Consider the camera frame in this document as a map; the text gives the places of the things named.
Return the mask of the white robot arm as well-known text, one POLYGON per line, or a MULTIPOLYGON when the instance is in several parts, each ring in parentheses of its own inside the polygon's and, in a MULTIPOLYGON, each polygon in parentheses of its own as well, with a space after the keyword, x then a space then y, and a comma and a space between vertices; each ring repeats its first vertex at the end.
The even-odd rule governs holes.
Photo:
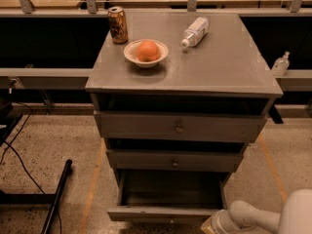
POLYGON ((278 213, 260 210, 245 201, 233 202, 201 226, 205 234, 234 234, 262 228, 271 234, 312 234, 312 190, 293 192, 278 213))

